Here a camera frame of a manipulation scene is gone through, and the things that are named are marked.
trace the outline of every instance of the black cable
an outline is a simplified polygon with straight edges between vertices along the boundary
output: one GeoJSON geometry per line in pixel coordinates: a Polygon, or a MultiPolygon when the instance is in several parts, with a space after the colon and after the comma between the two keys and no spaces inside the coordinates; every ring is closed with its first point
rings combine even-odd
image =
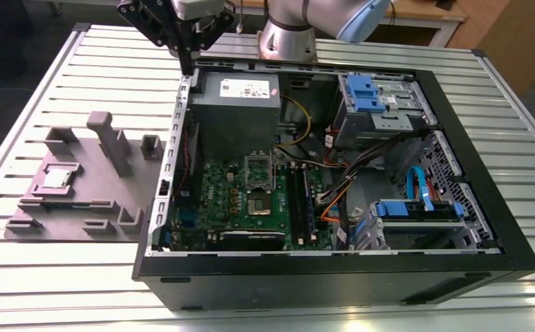
{"type": "Polygon", "coordinates": [[[270,5],[268,0],[264,0],[264,25],[268,24],[270,5]]]}
{"type": "Polygon", "coordinates": [[[338,202],[339,209],[339,226],[346,232],[346,243],[343,243],[343,250],[350,249],[350,217],[349,217],[349,193],[346,192],[338,202]]]}
{"type": "Polygon", "coordinates": [[[294,154],[291,154],[288,151],[286,151],[283,147],[276,147],[276,149],[279,149],[286,154],[286,156],[288,158],[291,158],[292,160],[298,161],[299,163],[314,164],[314,165],[318,165],[318,166],[326,167],[326,168],[338,168],[338,166],[330,166],[330,165],[326,165],[323,163],[318,163],[316,161],[302,159],[302,158],[296,157],[294,154]]]}
{"type": "Polygon", "coordinates": [[[391,14],[390,14],[390,24],[391,24],[391,26],[395,26],[397,8],[395,8],[394,0],[390,0],[390,6],[391,6],[391,8],[393,8],[393,12],[391,12],[391,14]]]}

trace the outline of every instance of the gray plastic block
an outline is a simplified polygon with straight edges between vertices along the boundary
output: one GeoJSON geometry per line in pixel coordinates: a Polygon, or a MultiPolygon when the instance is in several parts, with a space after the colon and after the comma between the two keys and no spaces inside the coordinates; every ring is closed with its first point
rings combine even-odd
{"type": "Polygon", "coordinates": [[[124,178],[118,177],[96,138],[79,138],[76,142],[70,142],[67,146],[71,155],[47,154],[14,215],[14,218],[35,219],[43,225],[43,232],[14,232],[7,229],[6,238],[30,241],[139,240],[146,214],[139,214],[138,211],[147,211],[154,200],[162,160],[146,160],[142,157],[142,140],[128,140],[127,143],[130,154],[126,158],[134,175],[124,178]],[[46,171],[52,167],[76,169],[68,183],[71,188],[67,195],[48,190],[42,194],[39,192],[46,171]],[[134,217],[134,224],[126,216],[119,215],[122,208],[134,217]],[[107,227],[114,227],[115,231],[87,233],[83,227],[84,220],[90,219],[108,220],[107,227]]]}
{"type": "Polygon", "coordinates": [[[158,160],[163,157],[163,143],[158,135],[143,135],[140,140],[142,157],[146,160],[158,160]]]}
{"type": "Polygon", "coordinates": [[[74,130],[68,127],[54,127],[50,129],[44,144],[48,147],[50,152],[58,155],[72,155],[67,144],[76,142],[74,130]]]}
{"type": "Polygon", "coordinates": [[[107,219],[86,219],[83,230],[90,235],[106,235],[115,232],[115,228],[107,219]]]}
{"type": "Polygon", "coordinates": [[[124,155],[126,138],[123,142],[119,142],[112,128],[112,114],[110,112],[91,112],[87,127],[98,134],[102,150],[112,162],[118,176],[130,176],[132,172],[124,155]]]}
{"type": "Polygon", "coordinates": [[[127,234],[139,234],[142,223],[146,220],[146,213],[139,208],[136,211],[136,216],[128,214],[127,209],[120,209],[120,214],[118,215],[118,225],[127,234]]]}
{"type": "Polygon", "coordinates": [[[6,228],[14,233],[40,233],[43,225],[31,217],[11,218],[6,228]]]}

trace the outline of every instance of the aluminum workbench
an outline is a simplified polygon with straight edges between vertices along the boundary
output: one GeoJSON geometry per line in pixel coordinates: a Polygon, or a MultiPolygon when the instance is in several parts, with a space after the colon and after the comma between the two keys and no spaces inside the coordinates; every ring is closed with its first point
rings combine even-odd
{"type": "MultiPolygon", "coordinates": [[[[256,37],[227,34],[210,55],[255,57],[256,37]]],[[[318,42],[320,62],[435,72],[535,250],[535,120],[486,58],[467,50],[318,42]]],[[[87,331],[535,331],[535,274],[438,306],[171,312],[131,280],[135,243],[12,243],[7,218],[30,186],[48,127],[79,137],[91,111],[127,138],[167,139],[178,60],[132,28],[78,26],[0,147],[0,327],[87,331]]]]}

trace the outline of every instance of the green circuit board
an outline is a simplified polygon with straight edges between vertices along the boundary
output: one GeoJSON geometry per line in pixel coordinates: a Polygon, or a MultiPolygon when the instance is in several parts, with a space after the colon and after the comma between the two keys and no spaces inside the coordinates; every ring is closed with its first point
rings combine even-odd
{"type": "MultiPolygon", "coordinates": [[[[264,180],[264,174],[264,169],[250,169],[252,179],[264,180]]],[[[286,166],[274,167],[274,177],[274,190],[268,194],[264,192],[258,194],[246,188],[244,163],[207,163],[202,178],[196,229],[282,232],[286,234],[284,250],[330,250],[330,229],[318,231],[316,241],[312,243],[299,245],[292,241],[286,166]],[[258,195],[263,195],[270,202],[259,202],[255,199],[258,195]]],[[[314,197],[324,190],[320,170],[308,169],[308,177],[314,197]]]]}

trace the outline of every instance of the metal case frame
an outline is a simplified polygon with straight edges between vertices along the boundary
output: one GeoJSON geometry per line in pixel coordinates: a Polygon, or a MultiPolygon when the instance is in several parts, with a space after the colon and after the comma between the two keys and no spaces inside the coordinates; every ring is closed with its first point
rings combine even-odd
{"type": "MultiPolygon", "coordinates": [[[[171,309],[243,309],[379,304],[430,304],[495,281],[513,281],[535,272],[535,254],[522,234],[506,201],[459,122],[445,92],[430,71],[365,66],[296,64],[266,60],[204,59],[199,68],[223,71],[343,74],[355,71],[410,74],[421,84],[462,167],[462,176],[491,223],[494,255],[198,255],[166,256],[151,245],[159,237],[170,198],[159,197],[151,227],[143,228],[134,279],[147,286],[171,309]]],[[[191,77],[182,80],[175,114],[186,111],[191,77]]],[[[183,119],[175,116],[171,143],[179,146],[183,119]]],[[[175,164],[168,147],[166,171],[175,164]]],[[[172,180],[167,172],[162,179],[172,180]]]]}

